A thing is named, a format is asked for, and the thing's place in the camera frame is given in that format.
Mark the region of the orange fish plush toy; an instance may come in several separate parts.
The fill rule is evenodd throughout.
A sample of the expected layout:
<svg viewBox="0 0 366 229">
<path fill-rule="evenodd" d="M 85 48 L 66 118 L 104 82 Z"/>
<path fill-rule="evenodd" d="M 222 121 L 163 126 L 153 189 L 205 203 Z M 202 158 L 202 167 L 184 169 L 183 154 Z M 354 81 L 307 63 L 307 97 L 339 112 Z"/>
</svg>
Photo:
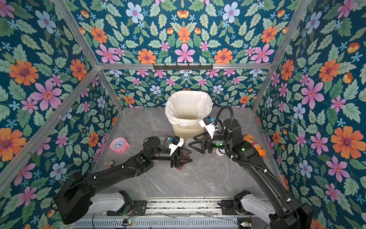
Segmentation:
<svg viewBox="0 0 366 229">
<path fill-rule="evenodd" d="M 255 142 L 254 137 L 251 134 L 246 134 L 243 137 L 243 140 L 249 142 L 259 153 L 259 155 L 264 159 L 266 157 L 266 151 L 263 146 L 261 146 L 259 143 Z"/>
</svg>

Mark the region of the white plastic bin liner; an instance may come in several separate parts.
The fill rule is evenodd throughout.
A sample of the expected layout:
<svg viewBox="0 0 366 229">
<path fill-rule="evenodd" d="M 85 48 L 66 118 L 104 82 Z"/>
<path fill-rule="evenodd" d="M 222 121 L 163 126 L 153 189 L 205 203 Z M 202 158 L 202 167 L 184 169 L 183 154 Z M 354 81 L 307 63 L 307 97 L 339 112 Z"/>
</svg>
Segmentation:
<svg viewBox="0 0 366 229">
<path fill-rule="evenodd" d="M 168 98 L 165 116 L 172 125 L 193 126 L 211 114 L 213 105 L 206 92 L 178 91 Z"/>
</svg>

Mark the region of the black hook rail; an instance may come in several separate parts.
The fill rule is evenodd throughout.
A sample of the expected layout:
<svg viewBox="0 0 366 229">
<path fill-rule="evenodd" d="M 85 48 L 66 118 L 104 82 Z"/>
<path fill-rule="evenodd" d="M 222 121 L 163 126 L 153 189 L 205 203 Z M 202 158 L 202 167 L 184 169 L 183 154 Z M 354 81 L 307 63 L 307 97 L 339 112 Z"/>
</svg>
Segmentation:
<svg viewBox="0 0 366 229">
<path fill-rule="evenodd" d="M 213 70 L 213 64 L 153 64 L 154 70 L 172 70 L 172 71 L 180 71 L 180 70 Z"/>
</svg>

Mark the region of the cream ribbed trash bin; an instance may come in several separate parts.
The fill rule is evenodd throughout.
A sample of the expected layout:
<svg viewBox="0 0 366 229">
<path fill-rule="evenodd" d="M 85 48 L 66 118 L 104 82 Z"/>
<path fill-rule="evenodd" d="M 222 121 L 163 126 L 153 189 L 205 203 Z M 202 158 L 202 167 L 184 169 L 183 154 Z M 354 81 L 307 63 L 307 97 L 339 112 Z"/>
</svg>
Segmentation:
<svg viewBox="0 0 366 229">
<path fill-rule="evenodd" d="M 181 126 L 178 124 L 172 126 L 175 135 L 181 137 L 185 143 L 188 139 L 193 139 L 194 136 L 201 134 L 205 131 L 205 128 L 202 127 L 199 123 L 192 126 Z"/>
</svg>

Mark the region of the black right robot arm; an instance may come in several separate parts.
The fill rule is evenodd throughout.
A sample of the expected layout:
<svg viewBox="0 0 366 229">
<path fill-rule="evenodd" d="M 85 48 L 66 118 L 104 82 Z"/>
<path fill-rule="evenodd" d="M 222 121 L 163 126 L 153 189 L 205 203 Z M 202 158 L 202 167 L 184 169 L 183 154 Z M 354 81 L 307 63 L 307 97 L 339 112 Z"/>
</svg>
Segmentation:
<svg viewBox="0 0 366 229">
<path fill-rule="evenodd" d="M 251 213 L 267 223 L 271 229 L 309 229 L 313 220 L 312 207 L 302 204 L 289 193 L 264 162 L 266 151 L 251 134 L 242 134 L 233 109 L 227 108 L 230 118 L 220 120 L 221 108 L 215 118 L 201 119 L 205 130 L 188 141 L 188 146 L 202 154 L 214 149 L 246 170 L 267 196 L 266 203 L 247 190 L 234 196 L 232 208 L 238 214 Z"/>
</svg>

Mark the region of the pink alarm clock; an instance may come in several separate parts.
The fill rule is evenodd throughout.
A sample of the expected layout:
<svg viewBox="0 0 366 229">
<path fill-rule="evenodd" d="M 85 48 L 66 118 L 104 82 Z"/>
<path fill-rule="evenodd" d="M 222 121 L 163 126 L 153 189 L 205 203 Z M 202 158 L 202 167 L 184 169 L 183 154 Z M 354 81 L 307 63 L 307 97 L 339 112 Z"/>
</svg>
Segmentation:
<svg viewBox="0 0 366 229">
<path fill-rule="evenodd" d="M 124 137 L 118 137 L 114 139 L 110 144 L 110 149 L 119 154 L 124 153 L 129 147 L 130 144 Z"/>
</svg>

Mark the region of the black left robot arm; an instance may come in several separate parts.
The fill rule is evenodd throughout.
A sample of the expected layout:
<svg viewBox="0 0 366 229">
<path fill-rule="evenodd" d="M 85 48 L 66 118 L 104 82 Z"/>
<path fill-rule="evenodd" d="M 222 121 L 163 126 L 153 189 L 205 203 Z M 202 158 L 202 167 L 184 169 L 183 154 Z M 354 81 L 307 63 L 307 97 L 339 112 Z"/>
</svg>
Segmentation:
<svg viewBox="0 0 366 229">
<path fill-rule="evenodd" d="M 96 212 L 129 214 L 132 211 L 132 200 L 125 191 L 112 194 L 101 194 L 100 191 L 146 173 L 153 168 L 155 160 L 167 160 L 173 168 L 192 162 L 192 159 L 181 153 L 182 144 L 183 141 L 176 136 L 167 147 L 161 144 L 159 137 L 149 137 L 138 154 L 120 165 L 91 174 L 76 172 L 69 176 L 51 205 L 56 206 L 64 225 L 71 225 L 86 214 Z"/>
</svg>

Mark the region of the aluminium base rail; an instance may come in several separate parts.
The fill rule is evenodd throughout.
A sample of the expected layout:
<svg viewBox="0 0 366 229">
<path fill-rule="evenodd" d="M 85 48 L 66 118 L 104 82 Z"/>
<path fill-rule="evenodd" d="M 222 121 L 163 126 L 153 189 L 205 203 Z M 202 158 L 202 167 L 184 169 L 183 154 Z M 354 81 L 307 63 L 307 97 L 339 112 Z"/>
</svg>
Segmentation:
<svg viewBox="0 0 366 229">
<path fill-rule="evenodd" d="M 132 200 L 126 193 L 97 194 L 93 197 L 59 197 L 56 207 L 64 224 L 73 224 L 85 215 L 106 213 L 107 216 L 167 217 L 214 216 L 256 216 L 271 229 L 308 229 L 314 211 L 308 205 L 296 205 L 292 198 L 286 198 L 290 208 L 280 217 L 269 201 L 242 192 L 233 199 L 215 198 L 163 198 Z"/>
</svg>

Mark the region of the white jar lid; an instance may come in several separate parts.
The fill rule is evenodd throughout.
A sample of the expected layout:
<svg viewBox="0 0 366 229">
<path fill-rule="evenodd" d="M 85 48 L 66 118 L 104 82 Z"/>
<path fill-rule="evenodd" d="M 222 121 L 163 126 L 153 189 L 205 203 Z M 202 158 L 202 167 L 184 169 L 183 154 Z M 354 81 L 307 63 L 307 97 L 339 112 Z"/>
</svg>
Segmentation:
<svg viewBox="0 0 366 229">
<path fill-rule="evenodd" d="M 215 150 L 215 153 L 216 153 L 218 156 L 225 156 L 225 155 L 226 155 L 225 150 L 224 150 L 224 149 L 219 149 L 219 148 L 217 148 L 217 149 Z"/>
</svg>

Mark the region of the clear jar with tea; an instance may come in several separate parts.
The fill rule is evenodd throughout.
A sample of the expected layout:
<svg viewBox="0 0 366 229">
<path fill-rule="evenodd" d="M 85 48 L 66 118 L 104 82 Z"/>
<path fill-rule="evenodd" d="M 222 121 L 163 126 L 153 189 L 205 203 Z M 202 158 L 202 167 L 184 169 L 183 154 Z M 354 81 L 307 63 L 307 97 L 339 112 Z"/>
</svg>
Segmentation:
<svg viewBox="0 0 366 229">
<path fill-rule="evenodd" d="M 181 153 L 181 156 L 183 157 L 183 159 L 179 160 L 179 162 L 178 162 L 179 166 L 176 167 L 177 170 L 183 170 L 188 163 L 192 162 L 190 153 L 184 152 L 184 153 Z"/>
</svg>

